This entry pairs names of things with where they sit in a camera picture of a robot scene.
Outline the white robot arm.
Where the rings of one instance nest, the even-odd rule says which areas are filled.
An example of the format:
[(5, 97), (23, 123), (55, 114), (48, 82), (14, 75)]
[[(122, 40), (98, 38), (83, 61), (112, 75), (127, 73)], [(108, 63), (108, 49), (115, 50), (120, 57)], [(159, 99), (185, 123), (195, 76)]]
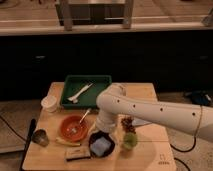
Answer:
[(96, 98), (96, 127), (105, 133), (117, 127), (119, 114), (173, 128), (213, 142), (213, 108), (193, 104), (144, 101), (127, 97), (121, 84), (111, 84)]

